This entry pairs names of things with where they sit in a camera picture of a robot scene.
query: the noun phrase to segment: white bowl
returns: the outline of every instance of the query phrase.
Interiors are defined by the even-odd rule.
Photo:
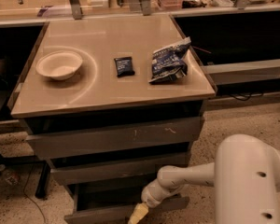
[[[43,77],[65,80],[72,77],[82,63],[79,54],[60,50],[42,57],[36,65],[36,71]]]

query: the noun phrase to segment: black chip bag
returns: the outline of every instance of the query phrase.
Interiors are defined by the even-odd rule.
[[[188,66],[183,61],[190,46],[189,37],[162,49],[152,56],[152,79],[150,84],[175,81],[187,75]]]

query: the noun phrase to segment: speckled floor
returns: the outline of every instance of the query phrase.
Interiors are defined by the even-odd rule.
[[[192,147],[189,165],[214,161],[217,145],[235,133],[253,135],[280,150],[280,93],[253,97],[248,101],[233,98],[212,100],[207,104],[204,117],[205,124],[199,140]],[[25,136],[25,132],[0,134],[0,153],[5,157],[32,154],[24,141]],[[46,199],[38,200],[35,189],[41,166],[18,166],[16,171],[21,175],[21,182],[16,187],[9,186],[0,178],[0,224],[43,224],[44,219],[48,224],[65,224],[64,215],[73,210],[73,201],[65,189],[50,179]],[[187,209],[150,215],[141,223],[215,223],[213,188],[187,186],[182,195],[189,196]],[[277,197],[280,205],[280,193]]]

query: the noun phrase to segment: white robotic arm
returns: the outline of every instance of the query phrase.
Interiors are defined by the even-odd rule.
[[[280,151],[255,137],[236,134],[218,147],[215,163],[178,168],[165,166],[142,192],[153,208],[185,184],[215,186],[217,224],[280,224]]]

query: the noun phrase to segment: cable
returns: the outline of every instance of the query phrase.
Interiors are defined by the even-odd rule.
[[[230,94],[230,97],[239,100],[239,101],[247,101],[249,100],[251,97],[260,97],[263,95],[263,92],[259,92],[259,93],[255,93],[255,92],[250,92],[249,94]]]
[[[46,217],[45,217],[43,211],[41,210],[41,208],[39,207],[39,205],[38,205],[35,201],[33,201],[33,200],[27,195],[27,193],[25,192],[26,187],[27,187],[27,185],[28,185],[28,181],[29,181],[29,179],[30,179],[31,172],[33,171],[34,167],[35,167],[35,165],[32,164],[31,170],[30,170],[30,172],[29,172],[29,174],[28,174],[28,177],[27,177],[27,180],[26,180],[26,183],[25,183],[25,185],[24,185],[24,188],[23,188],[22,192],[23,192],[23,194],[24,194],[24,196],[25,196],[26,198],[28,198],[32,203],[35,204],[35,206],[38,208],[39,212],[41,213],[41,215],[42,215],[42,217],[43,217],[44,224],[47,224]]]

